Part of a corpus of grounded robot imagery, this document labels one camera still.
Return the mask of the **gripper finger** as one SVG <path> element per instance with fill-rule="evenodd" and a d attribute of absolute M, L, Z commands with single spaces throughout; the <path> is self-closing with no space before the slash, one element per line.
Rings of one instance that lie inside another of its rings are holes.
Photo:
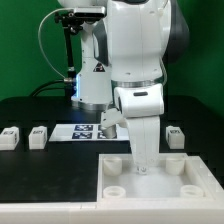
<path fill-rule="evenodd" d="M 131 118 L 127 120 L 127 129 L 137 172 L 147 175 L 159 160 L 160 118 Z"/>

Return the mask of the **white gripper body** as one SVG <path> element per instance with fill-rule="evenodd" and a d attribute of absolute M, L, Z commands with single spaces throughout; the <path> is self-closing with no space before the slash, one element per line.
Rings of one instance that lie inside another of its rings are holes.
<path fill-rule="evenodd" d="M 114 102 L 125 118 L 159 116 L 164 113 L 163 87 L 161 84 L 140 88 L 116 87 Z"/>

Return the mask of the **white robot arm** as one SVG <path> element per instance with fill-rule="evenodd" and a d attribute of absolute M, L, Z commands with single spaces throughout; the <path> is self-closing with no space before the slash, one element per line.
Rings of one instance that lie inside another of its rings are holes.
<path fill-rule="evenodd" d="M 163 85 L 162 58 L 186 49 L 189 30 L 177 0 L 58 0 L 84 21 L 82 70 L 76 107 L 103 109 L 101 128 L 109 137 L 128 130 L 134 164 L 141 174 L 158 164 Z"/>

